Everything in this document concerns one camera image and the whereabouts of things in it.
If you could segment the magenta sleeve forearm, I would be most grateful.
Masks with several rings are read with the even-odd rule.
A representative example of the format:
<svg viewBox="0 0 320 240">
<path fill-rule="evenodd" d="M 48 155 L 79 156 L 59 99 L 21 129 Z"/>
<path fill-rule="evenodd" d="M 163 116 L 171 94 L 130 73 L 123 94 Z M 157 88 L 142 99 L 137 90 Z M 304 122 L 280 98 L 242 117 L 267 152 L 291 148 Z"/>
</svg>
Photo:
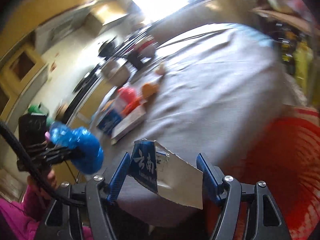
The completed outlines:
<svg viewBox="0 0 320 240">
<path fill-rule="evenodd" d="M 1 240 L 34 239 L 50 201 L 35 185 L 27 186 L 20 203 L 1 199 Z"/>
</svg>

